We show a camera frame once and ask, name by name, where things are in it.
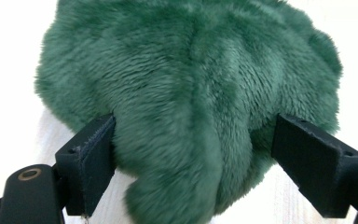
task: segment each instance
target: white surface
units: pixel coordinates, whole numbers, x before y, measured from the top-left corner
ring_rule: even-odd
[[[292,0],[336,42],[344,65],[337,137],[358,150],[358,0]],[[34,95],[34,75],[43,33],[54,18],[55,1],[0,1],[0,197],[18,169],[54,163],[54,153],[72,134]],[[128,223],[121,198],[132,180],[116,174],[89,223]],[[211,223],[352,223],[322,219],[279,167],[245,198]],[[67,223],[81,223],[68,218]]]

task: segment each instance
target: metal ring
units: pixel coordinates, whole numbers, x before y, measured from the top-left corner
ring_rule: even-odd
[[[21,181],[27,181],[27,180],[34,179],[34,178],[40,176],[40,174],[42,174],[42,170],[41,170],[41,169],[39,169],[39,168],[32,168],[32,169],[29,169],[29,170],[26,170],[26,171],[22,172],[22,173],[19,175],[19,180],[21,180]]]

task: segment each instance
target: fluffy green fur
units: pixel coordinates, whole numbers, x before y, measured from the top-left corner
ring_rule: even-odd
[[[61,0],[37,72],[75,132],[114,111],[135,223],[224,212],[274,162],[278,113],[337,128],[336,49],[277,0]]]

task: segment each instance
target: fur pile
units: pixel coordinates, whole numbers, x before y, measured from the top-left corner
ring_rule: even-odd
[[[74,132],[115,113],[135,223],[197,224],[262,180],[278,113],[337,128],[340,73],[283,1],[60,0],[35,85]]]

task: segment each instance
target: green faux fur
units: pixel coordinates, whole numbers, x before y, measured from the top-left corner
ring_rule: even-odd
[[[37,72],[75,132],[114,111],[135,223],[224,212],[274,162],[278,113],[337,128],[336,49],[277,0],[61,0]]]

